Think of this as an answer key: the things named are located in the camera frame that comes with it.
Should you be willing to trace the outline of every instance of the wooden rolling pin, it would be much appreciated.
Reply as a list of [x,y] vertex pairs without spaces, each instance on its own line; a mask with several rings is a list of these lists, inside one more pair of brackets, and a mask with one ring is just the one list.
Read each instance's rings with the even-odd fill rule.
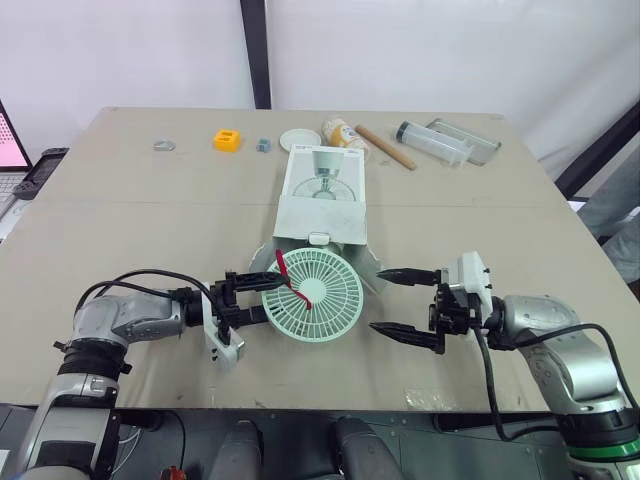
[[417,165],[413,160],[411,160],[408,156],[406,156],[404,153],[402,153],[398,149],[389,145],[387,142],[382,140],[379,136],[377,136],[368,128],[365,128],[362,125],[357,125],[356,132],[358,132],[361,136],[369,140],[371,143],[373,143],[376,147],[378,147],[380,150],[385,152],[391,158],[393,158],[394,160],[400,162],[402,165],[407,167],[409,170],[416,169]]

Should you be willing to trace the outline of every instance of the yellow cube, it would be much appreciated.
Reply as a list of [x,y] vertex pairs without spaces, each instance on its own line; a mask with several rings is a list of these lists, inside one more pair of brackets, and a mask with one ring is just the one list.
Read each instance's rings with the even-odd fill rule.
[[240,148],[240,132],[219,130],[213,137],[213,146],[223,152],[235,152]]

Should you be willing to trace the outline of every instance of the small blue object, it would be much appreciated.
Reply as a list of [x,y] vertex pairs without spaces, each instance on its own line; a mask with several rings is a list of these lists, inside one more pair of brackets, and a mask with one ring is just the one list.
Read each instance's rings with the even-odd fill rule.
[[268,138],[261,138],[258,140],[258,145],[256,145],[256,150],[259,152],[267,153],[271,150],[271,140]]

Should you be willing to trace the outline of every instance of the black pole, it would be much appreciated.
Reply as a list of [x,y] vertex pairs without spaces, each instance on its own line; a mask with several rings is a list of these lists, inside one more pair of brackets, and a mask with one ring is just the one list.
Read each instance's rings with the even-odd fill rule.
[[572,198],[639,130],[640,104],[636,102],[620,120],[582,152],[556,180],[556,186],[565,198]]
[[244,39],[251,70],[253,101],[256,108],[271,109],[271,83],[269,81],[269,54],[267,49],[266,0],[240,0]]

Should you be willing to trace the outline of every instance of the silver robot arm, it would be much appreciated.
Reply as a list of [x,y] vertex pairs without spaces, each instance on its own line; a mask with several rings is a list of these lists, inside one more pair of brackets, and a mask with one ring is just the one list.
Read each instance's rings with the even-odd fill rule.
[[[446,335],[470,330],[478,332],[480,342],[484,339],[479,332],[486,332],[489,348],[518,349],[555,415],[576,479],[640,479],[637,405],[627,388],[624,393],[633,408],[626,408],[624,377],[609,353],[582,330],[552,333],[581,324],[562,301],[549,296],[492,297],[489,274],[477,252],[465,253],[441,270],[379,272],[379,277],[393,283],[437,287],[429,307],[429,330],[434,333],[389,322],[371,326],[394,340],[438,354],[445,352]],[[490,369],[490,359],[485,362]]]
[[[549,296],[507,296],[504,312],[503,329],[516,344],[581,323],[571,307]],[[625,407],[611,357],[584,332],[518,350],[555,414],[608,412]]]
[[118,377],[131,368],[124,361],[128,346],[180,335],[186,314],[179,302],[148,294],[99,297],[77,312],[71,339],[56,344],[64,362],[19,452],[19,471],[28,471],[23,479],[39,472],[73,478],[69,468],[86,478],[110,476],[120,428],[113,408]]
[[69,341],[54,344],[64,361],[19,451],[18,472],[26,472],[20,478],[110,478],[121,423],[114,409],[118,378],[132,368],[125,363],[129,345],[204,325],[212,360],[229,369],[244,347],[235,329],[267,321],[261,307],[240,309],[236,292],[270,290],[287,281],[279,273],[227,272],[211,288],[200,284],[206,294],[182,288],[165,292],[169,298],[137,293],[88,301],[76,312]]

